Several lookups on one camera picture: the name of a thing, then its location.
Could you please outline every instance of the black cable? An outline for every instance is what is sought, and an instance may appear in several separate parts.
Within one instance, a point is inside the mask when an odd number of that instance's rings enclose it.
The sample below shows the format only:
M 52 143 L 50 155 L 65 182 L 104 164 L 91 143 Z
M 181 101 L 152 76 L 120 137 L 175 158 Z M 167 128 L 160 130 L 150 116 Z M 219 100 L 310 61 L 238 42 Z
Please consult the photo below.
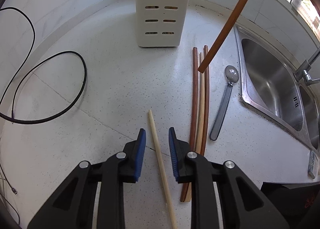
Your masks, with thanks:
M 2 166 L 1 166 L 1 161 L 0 161 L 0 168 L 1 168 L 2 174 L 4 176 L 4 180 L 8 183 L 8 185 L 10 186 L 12 192 L 16 195 L 18 193 L 18 191 L 10 184 L 9 180 L 5 176 L 5 173 L 4 173 L 4 171 L 2 169 Z
M 2 196 L 2 199 L 4 199 L 4 200 L 12 207 L 12 209 L 17 213 L 17 216 L 18 216 L 18 225 L 20 225 L 20 216 L 19 216 L 17 210 L 12 206 L 12 204 L 10 204 L 10 202 L 4 197 L 3 194 L 0 193 L 0 196 Z
M 17 70 L 17 72 L 15 73 L 15 75 L 12 77 L 11 81 L 9 82 L 7 88 L 5 89 L 3 95 L 2 95 L 2 98 L 0 100 L 0 104 L 2 103 L 3 101 L 3 98 L 8 90 L 8 88 L 10 87 L 10 85 L 12 84 L 12 81 L 15 79 L 16 75 L 18 74 L 18 72 L 21 70 L 21 68 L 23 67 L 23 65 L 25 64 L 25 62 L 27 61 L 32 49 L 33 49 L 33 45 L 35 43 L 35 39 L 36 39 L 36 32 L 35 32 L 35 28 L 31 22 L 31 20 L 27 17 L 26 14 L 24 14 L 20 9 L 18 8 L 15 8 L 15 7 L 6 7 L 6 8 L 2 8 L 0 9 L 0 11 L 3 11 L 3 10 L 8 10 L 8 9 L 11 9 L 11 10 L 15 10 L 15 11 L 18 11 L 20 14 L 22 14 L 30 23 L 31 27 L 32 27 L 32 31 L 33 31 L 33 41 L 32 41 L 32 45 L 31 45 L 31 48 L 29 50 L 29 53 L 27 55 L 27 57 L 25 58 L 24 62 L 22 63 L 22 65 L 19 67 L 19 69 Z M 60 54 L 64 54 L 64 53 L 74 53 L 75 55 L 77 55 L 81 61 L 82 61 L 82 64 L 83 64 L 83 68 L 84 68 L 84 79 L 83 79 L 83 83 L 82 83 L 82 87 L 78 93 L 78 95 L 76 96 L 76 98 L 74 99 L 74 101 L 67 107 L 65 108 L 64 110 L 62 110 L 61 112 L 53 115 L 53 116 L 50 116 L 50 117 L 47 117 L 47 118 L 44 118 L 44 119 L 40 119 L 40 120 L 32 120 L 32 121 L 29 121 L 29 120 L 18 120 L 18 119 L 15 119 L 14 118 L 14 114 L 13 114 L 13 108 L 14 108 L 14 101 L 15 101 L 15 98 L 16 98 L 16 95 L 17 95 L 17 92 L 18 92 L 18 89 L 20 87 L 20 85 L 22 84 L 23 80 L 34 70 L 36 69 L 37 67 L 39 67 L 40 65 L 42 65 L 43 63 L 45 63 L 46 61 L 60 55 Z M 86 67 L 86 64 L 84 62 L 84 59 L 83 57 L 78 54 L 77 52 L 74 52 L 74 51 L 64 51 L 64 52 L 59 52 L 47 59 L 45 59 L 44 61 L 42 61 L 41 63 L 39 63 L 38 65 L 36 65 L 35 67 L 33 67 L 24 77 L 23 79 L 20 81 L 19 85 L 17 86 L 17 89 L 14 93 L 14 97 L 13 97 L 13 100 L 12 100 L 12 110 L 11 110 L 11 118 L 3 113 L 0 112 L 0 117 L 7 120 L 7 121 L 10 121 L 10 122 L 14 122 L 14 123 L 18 123 L 18 124 L 40 124 L 40 123 L 44 123 L 44 122 L 48 122 L 48 121 L 52 121 L 53 119 L 56 119 L 58 117 L 60 117 L 61 115 L 65 114 L 68 110 L 70 110 L 75 104 L 76 102 L 78 101 L 78 99 L 80 98 L 83 90 L 84 90 L 84 87 L 85 87 L 85 83 L 86 83 L 86 80 L 87 80 L 87 67 Z

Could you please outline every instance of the utensil holder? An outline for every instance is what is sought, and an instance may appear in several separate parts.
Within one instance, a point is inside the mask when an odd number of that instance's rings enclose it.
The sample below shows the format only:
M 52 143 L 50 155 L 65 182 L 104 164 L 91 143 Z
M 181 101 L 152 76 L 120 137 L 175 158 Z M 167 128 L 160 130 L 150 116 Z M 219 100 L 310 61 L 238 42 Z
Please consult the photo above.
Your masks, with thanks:
M 187 6 L 188 0 L 136 0 L 138 45 L 178 46 Z

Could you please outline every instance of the dark brown chopstick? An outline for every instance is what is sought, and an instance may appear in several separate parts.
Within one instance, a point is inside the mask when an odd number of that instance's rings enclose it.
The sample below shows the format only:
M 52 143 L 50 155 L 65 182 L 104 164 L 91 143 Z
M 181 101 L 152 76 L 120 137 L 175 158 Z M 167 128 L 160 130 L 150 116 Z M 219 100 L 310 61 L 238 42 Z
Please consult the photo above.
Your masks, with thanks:
M 198 111 L 198 49 L 193 47 L 193 81 L 192 81 L 192 109 L 189 144 L 191 150 L 195 148 L 197 111 Z M 184 202 L 187 196 L 188 183 L 183 184 L 180 201 Z

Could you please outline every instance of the cable connector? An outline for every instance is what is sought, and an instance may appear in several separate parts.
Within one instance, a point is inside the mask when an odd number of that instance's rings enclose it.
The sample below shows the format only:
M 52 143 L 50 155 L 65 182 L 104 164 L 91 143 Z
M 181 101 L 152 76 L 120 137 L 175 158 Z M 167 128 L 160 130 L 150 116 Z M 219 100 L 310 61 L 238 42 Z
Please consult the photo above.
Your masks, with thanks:
M 18 191 L 14 187 L 12 187 L 11 190 L 15 195 L 18 194 Z

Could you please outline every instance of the coiled black cable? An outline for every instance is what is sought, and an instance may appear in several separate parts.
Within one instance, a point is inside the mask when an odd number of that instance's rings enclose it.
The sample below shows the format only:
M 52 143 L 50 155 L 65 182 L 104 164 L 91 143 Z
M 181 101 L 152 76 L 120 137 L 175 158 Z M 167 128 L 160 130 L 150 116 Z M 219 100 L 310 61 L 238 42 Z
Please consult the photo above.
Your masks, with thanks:
M 32 45 L 31 45 L 31 48 L 30 48 L 30 50 L 29 50 L 29 53 L 28 53 L 27 57 L 25 58 L 25 60 L 23 61 L 22 65 L 19 67 L 19 69 L 17 70 L 17 72 L 14 74 L 14 76 L 12 77 L 11 81 L 9 82 L 9 84 L 7 85 L 5 91 L 4 91 L 3 95 L 2 95 L 2 98 L 1 98 L 1 100 L 0 100 L 0 105 L 1 105 L 1 103 L 2 103 L 2 101 L 3 101 L 3 99 L 4 99 L 4 96 L 5 96 L 8 88 L 10 87 L 10 85 L 11 85 L 12 82 L 13 82 L 13 80 L 14 80 L 15 77 L 17 76 L 18 72 L 21 70 L 21 68 L 23 67 L 23 65 L 25 64 L 25 62 L 27 61 L 27 59 L 29 58 L 30 53 L 31 53 L 31 51 L 32 51 L 32 49 L 33 49 L 33 45 L 34 45 L 34 43 L 35 43 L 35 39 L 36 39 L 35 28 L 34 28 L 32 22 L 31 22 L 31 20 L 27 17 L 27 15 L 24 14 L 20 9 L 15 8 L 15 7 L 1 8 L 0 11 L 9 10 L 9 9 L 18 11 L 20 14 L 22 14 L 22 15 L 28 20 L 28 22 L 30 23 L 30 26 L 31 26 L 31 28 L 32 28 L 32 31 L 33 31 L 33 41 L 32 41 Z M 65 108 L 64 110 L 60 111 L 59 113 L 57 113 L 57 114 L 55 114 L 55 115 L 53 115 L 53 116 L 50 116 L 50 117 L 47 117 L 47 118 L 44 118 L 44 119 L 40 119 L 40 120 L 19 120 L 19 119 L 15 119 L 15 118 L 14 118 L 14 112 L 13 112 L 13 111 L 14 111 L 14 101 L 15 101 L 15 98 L 16 98 L 16 95 L 17 95 L 17 92 L 18 92 L 18 89 L 19 89 L 20 85 L 22 84 L 22 82 L 24 81 L 24 79 L 25 79 L 34 69 L 36 69 L 37 67 L 39 67 L 40 65 L 42 65 L 42 64 L 45 63 L 46 61 L 48 61 L 48 60 L 50 60 L 50 59 L 52 59 L 52 58 L 54 58 L 54 57 L 56 57 L 56 56 L 58 56 L 58 55 L 64 54 L 64 53 L 73 53 L 73 54 L 77 55 L 77 56 L 81 59 L 82 64 L 83 64 L 83 68 L 84 68 L 83 83 L 82 83 L 81 89 L 80 89 L 78 95 L 76 96 L 76 98 L 74 99 L 74 101 L 73 101 L 67 108 Z M 70 109 L 73 107 L 73 105 L 76 104 L 76 102 L 78 101 L 78 99 L 80 98 L 80 96 L 81 96 L 81 94 L 82 94 L 82 92 L 83 92 L 83 90 L 84 90 L 86 80 L 87 80 L 87 67 L 86 67 L 86 64 L 85 64 L 85 62 L 84 62 L 83 57 L 82 57 L 80 54 L 78 54 L 77 52 L 74 52 L 74 51 L 59 52 L 59 53 L 57 53 L 57 54 L 55 54 L 55 55 L 53 55 L 53 56 L 45 59 L 44 61 L 42 61 L 41 63 L 39 63 L 39 64 L 36 65 L 35 67 L 33 67 L 33 68 L 22 78 L 22 80 L 20 81 L 19 85 L 17 86 L 16 91 L 15 91 L 14 96 L 13 96 L 11 117 L 9 117 L 9 116 L 1 113 L 1 112 L 0 112 L 0 117 L 3 118 L 3 119 L 5 119 L 5 120 L 7 120 L 7 121 L 14 122 L 14 123 L 18 123 L 18 124 L 40 124 L 40 123 L 52 121 L 52 120 L 60 117 L 61 115 L 65 114 L 68 110 L 70 110 Z

